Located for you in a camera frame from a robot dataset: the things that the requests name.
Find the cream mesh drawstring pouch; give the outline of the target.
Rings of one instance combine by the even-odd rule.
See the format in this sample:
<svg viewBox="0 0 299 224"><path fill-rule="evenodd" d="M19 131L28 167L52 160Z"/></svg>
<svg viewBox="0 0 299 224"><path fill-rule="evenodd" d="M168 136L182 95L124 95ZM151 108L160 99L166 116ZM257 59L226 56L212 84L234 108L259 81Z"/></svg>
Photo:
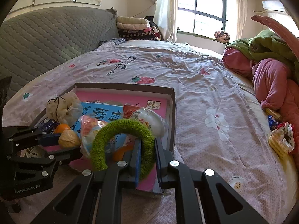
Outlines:
<svg viewBox="0 0 299 224"><path fill-rule="evenodd" d="M73 126L82 116L83 107L80 99L74 92L67 92L61 97L50 99L46 105L46 116L59 123Z"/></svg>

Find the red white snack ball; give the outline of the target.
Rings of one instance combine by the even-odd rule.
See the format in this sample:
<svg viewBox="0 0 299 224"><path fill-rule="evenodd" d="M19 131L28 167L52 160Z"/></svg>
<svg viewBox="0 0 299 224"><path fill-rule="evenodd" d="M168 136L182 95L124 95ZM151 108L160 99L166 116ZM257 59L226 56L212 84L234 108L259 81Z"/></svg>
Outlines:
<svg viewBox="0 0 299 224"><path fill-rule="evenodd" d="M168 130L168 123L165 119L148 108L124 105L123 118L138 121L143 124L156 138L162 138Z"/></svg>

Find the dark framed window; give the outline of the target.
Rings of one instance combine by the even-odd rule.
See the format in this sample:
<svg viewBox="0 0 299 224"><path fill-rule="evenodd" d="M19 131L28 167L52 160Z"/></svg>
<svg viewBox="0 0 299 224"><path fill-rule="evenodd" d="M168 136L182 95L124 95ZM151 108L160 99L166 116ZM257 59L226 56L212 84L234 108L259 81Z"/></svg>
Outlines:
<svg viewBox="0 0 299 224"><path fill-rule="evenodd" d="M177 29L214 37L226 28L227 0L178 0Z"/></svg>

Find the pink and blue book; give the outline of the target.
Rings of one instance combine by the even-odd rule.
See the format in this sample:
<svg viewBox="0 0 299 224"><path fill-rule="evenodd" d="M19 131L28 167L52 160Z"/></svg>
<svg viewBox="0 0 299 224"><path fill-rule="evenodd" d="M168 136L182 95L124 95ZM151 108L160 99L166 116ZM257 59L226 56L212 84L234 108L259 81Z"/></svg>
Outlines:
<svg viewBox="0 0 299 224"><path fill-rule="evenodd" d="M102 104L99 102L82 102L83 115L94 117L98 120L104 120L108 124L102 128L92 143L90 158L84 155L78 160L71 162L70 166L78 171L85 168L93 168L96 171L106 170L112 161L112 155L105 154L105 146L118 134L135 136L141 140L141 162L140 162L140 181L147 181L154 168L154 139L152 132L138 121L123 118L123 106ZM70 130L73 130L80 138L77 131L81 128L79 121Z"/></svg>

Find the cream curtain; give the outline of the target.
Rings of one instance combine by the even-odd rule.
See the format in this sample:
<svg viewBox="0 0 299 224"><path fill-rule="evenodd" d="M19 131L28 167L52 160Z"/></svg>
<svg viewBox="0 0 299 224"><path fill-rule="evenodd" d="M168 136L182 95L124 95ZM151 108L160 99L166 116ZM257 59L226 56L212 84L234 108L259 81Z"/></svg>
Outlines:
<svg viewBox="0 0 299 224"><path fill-rule="evenodd" d="M165 41L176 42L178 0L154 0L156 4L154 22Z"/></svg>
<svg viewBox="0 0 299 224"><path fill-rule="evenodd" d="M247 0L236 0L236 39L242 38L243 30L247 19Z"/></svg>

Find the floral bag on windowsill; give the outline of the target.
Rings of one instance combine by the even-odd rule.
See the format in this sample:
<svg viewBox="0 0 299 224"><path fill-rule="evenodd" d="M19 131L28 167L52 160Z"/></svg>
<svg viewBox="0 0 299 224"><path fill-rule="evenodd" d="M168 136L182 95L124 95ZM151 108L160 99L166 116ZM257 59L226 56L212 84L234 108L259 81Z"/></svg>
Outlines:
<svg viewBox="0 0 299 224"><path fill-rule="evenodd" d="M228 43L230 40L230 35L225 31L216 31L214 33L214 37L217 41L222 43Z"/></svg>

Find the pink quilt pile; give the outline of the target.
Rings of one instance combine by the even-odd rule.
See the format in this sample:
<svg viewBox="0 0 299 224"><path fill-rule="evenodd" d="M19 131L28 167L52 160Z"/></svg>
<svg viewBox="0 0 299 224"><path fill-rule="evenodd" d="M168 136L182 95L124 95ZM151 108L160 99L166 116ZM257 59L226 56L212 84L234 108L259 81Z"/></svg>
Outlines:
<svg viewBox="0 0 299 224"><path fill-rule="evenodd" d="M283 39L298 59L298 37L271 17L254 15L256 21ZM233 72L253 82L255 97L261 108L278 111L282 120L293 125L298 142L298 77L284 63L267 58L259 62L247 59L240 51L224 49L222 61Z"/></svg>

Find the brown walnut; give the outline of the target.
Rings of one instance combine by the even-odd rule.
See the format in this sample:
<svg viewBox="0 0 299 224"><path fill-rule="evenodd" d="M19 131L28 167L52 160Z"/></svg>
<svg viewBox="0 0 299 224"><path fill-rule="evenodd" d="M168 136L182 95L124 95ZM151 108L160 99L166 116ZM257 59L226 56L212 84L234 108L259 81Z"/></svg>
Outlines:
<svg viewBox="0 0 299 224"><path fill-rule="evenodd" d="M79 147L81 145L80 138L73 130L64 130L58 140L61 148Z"/></svg>

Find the left cream curtain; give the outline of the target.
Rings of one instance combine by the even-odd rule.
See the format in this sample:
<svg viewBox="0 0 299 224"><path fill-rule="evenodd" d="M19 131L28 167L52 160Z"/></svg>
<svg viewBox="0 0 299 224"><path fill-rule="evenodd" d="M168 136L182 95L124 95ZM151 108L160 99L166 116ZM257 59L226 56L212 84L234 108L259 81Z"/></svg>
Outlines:
<svg viewBox="0 0 299 224"><path fill-rule="evenodd" d="M154 0L156 4L154 22L165 41L176 42L178 0Z"/></svg>

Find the small blue wrapper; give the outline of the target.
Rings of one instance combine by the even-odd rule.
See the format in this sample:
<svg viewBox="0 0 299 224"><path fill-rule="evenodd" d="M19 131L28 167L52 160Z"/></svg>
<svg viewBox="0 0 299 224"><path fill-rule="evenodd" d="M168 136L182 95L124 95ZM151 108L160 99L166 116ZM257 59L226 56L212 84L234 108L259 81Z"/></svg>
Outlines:
<svg viewBox="0 0 299 224"><path fill-rule="evenodd" d="M279 122L271 115L268 115L268 125L271 131L275 130Z"/></svg>

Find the blue white snack ball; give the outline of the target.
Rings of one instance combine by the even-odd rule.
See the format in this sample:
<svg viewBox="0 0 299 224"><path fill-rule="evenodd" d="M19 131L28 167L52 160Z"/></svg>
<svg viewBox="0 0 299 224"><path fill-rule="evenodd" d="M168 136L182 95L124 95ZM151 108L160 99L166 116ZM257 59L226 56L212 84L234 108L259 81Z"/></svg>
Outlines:
<svg viewBox="0 0 299 224"><path fill-rule="evenodd" d="M94 117L83 115L78 120L81 124L81 128L77 131L80 133L81 138L81 152L86 158L90 158L90 152L92 148L92 143L95 140L98 132L104 128L108 122L104 120L98 120ZM134 144L136 137L126 134L118 134L113 136L113 138L105 146L105 154L111 156L113 152L122 146Z"/></svg>

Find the large orange tangerine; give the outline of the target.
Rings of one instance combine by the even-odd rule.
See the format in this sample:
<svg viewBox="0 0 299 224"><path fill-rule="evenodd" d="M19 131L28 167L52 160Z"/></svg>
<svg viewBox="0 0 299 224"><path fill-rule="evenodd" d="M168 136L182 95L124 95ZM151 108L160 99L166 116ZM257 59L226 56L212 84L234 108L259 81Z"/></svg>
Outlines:
<svg viewBox="0 0 299 224"><path fill-rule="evenodd" d="M113 152L112 161L113 162L121 161L123 159L124 154L128 151L133 150L133 148L134 148L134 144L129 144L129 145L120 147L115 152Z"/></svg>

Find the grey quilted headboard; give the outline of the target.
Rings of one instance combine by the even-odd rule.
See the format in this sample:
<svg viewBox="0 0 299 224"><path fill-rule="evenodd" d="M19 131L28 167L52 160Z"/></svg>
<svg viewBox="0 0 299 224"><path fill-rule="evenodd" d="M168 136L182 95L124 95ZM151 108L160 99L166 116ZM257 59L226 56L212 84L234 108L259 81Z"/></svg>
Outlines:
<svg viewBox="0 0 299 224"><path fill-rule="evenodd" d="M1 77L8 98L55 67L118 38L115 9L53 7L13 17L1 25Z"/></svg>

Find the right cream curtain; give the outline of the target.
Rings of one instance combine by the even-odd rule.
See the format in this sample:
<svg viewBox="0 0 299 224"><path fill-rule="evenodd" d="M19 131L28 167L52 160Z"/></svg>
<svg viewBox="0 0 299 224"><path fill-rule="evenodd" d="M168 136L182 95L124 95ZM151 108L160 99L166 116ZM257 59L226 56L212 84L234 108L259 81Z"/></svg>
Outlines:
<svg viewBox="0 0 299 224"><path fill-rule="evenodd" d="M236 0L236 39L242 38L243 30L247 19L247 0Z"/></svg>

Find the stack of folded blankets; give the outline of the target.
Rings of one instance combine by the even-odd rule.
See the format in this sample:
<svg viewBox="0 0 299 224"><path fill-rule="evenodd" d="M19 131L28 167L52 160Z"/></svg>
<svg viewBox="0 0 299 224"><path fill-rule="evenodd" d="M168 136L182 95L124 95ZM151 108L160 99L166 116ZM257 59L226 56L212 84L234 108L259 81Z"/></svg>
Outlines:
<svg viewBox="0 0 299 224"><path fill-rule="evenodd" d="M154 22L153 16L144 18L119 16L116 21L119 37L127 41L163 41L163 36Z"/></svg>

